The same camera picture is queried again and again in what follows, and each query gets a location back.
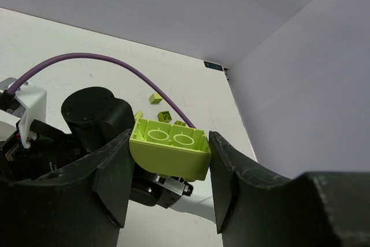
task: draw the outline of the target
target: black sticker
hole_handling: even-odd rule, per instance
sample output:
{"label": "black sticker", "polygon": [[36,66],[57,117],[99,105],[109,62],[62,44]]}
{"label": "black sticker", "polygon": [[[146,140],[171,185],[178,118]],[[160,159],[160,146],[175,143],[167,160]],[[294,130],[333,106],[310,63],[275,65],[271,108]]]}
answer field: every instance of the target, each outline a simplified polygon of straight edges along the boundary
{"label": "black sticker", "polygon": [[216,70],[222,71],[222,72],[224,71],[224,69],[222,69],[222,66],[211,63],[211,62],[204,61],[204,66],[206,66],[206,68],[216,69]]}

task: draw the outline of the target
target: gray wall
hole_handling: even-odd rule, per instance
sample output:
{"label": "gray wall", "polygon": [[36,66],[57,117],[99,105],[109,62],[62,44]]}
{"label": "gray wall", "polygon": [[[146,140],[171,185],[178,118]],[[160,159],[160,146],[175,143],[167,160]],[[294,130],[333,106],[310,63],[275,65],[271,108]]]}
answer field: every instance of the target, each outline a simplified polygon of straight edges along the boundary
{"label": "gray wall", "polygon": [[228,76],[261,164],[370,170],[370,0],[314,0]]}
{"label": "gray wall", "polygon": [[230,67],[310,1],[0,0],[0,7]]}

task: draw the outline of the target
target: cable connector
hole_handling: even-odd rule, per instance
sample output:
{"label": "cable connector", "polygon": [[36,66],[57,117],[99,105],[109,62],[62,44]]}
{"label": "cable connector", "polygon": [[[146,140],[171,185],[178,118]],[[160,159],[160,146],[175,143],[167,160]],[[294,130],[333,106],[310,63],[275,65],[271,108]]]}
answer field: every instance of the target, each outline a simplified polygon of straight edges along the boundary
{"label": "cable connector", "polygon": [[9,94],[5,90],[0,96],[0,109],[7,113],[13,113],[20,106],[15,96],[15,94]]}

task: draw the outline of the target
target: cable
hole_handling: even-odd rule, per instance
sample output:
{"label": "cable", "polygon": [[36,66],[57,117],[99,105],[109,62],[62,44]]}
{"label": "cable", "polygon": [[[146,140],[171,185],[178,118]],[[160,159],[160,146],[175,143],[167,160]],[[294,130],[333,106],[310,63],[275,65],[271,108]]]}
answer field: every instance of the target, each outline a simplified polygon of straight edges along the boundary
{"label": "cable", "polygon": [[87,59],[96,59],[96,60],[102,60],[106,62],[110,62],[113,64],[116,64],[118,66],[124,67],[125,69],[129,70],[130,72],[134,73],[136,76],[140,77],[146,84],[148,84],[151,88],[154,89],[161,97],[163,97],[164,100],[173,108],[173,110],[176,111],[176,113],[184,120],[184,122],[191,128],[195,128],[193,123],[188,119],[188,117],[185,116],[184,112],[180,110],[177,105],[171,101],[171,99],[161,90],[157,85],[155,85],[150,79],[148,79],[144,74],[139,72],[134,67],[126,64],[125,62],[122,62],[118,59],[100,55],[100,54],[94,54],[94,53],[67,53],[62,54],[59,56],[55,56],[53,58],[47,59],[44,62],[41,62],[40,64],[34,66],[32,69],[30,69],[28,72],[23,74],[20,78],[18,78],[13,85],[7,90],[7,92],[11,95],[15,95],[16,91],[31,77],[36,75],[38,72],[42,71],[43,69],[47,68],[48,66],[51,66],[55,63],[69,60],[69,59],[78,59],[78,58],[87,58]]}

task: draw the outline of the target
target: white table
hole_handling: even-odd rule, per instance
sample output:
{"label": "white table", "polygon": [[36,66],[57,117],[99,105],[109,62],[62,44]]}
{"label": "white table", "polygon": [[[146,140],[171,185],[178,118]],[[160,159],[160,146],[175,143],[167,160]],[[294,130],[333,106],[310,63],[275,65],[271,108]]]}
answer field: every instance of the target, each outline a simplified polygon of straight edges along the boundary
{"label": "white table", "polygon": [[[225,74],[205,68],[201,60],[127,40],[0,9],[0,80],[19,77],[37,63],[70,52],[104,54],[142,71],[185,112],[197,128],[218,131],[238,150],[255,159]],[[95,60],[69,60],[47,68],[32,82],[48,91],[47,122],[68,132],[61,114],[63,100],[83,87],[101,86],[128,101],[134,113],[156,120],[169,110],[162,101],[150,105],[153,90],[132,73]],[[0,121],[17,119],[0,113]],[[204,190],[210,182],[196,182]],[[129,203],[118,246],[222,246],[214,223],[187,213]]]}

